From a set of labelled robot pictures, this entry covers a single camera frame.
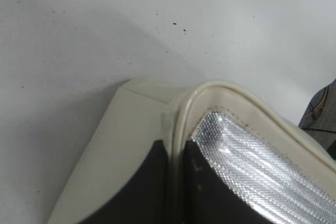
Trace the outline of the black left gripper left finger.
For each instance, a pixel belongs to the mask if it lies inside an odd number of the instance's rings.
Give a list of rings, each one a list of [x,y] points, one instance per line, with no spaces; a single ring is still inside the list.
[[[156,140],[130,180],[81,223],[166,223],[167,170],[166,149]]]

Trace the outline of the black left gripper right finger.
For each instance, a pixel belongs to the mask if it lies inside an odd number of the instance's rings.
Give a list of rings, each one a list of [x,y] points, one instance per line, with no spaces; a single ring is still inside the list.
[[[182,164],[185,223],[254,222],[254,212],[222,182],[191,140]]]

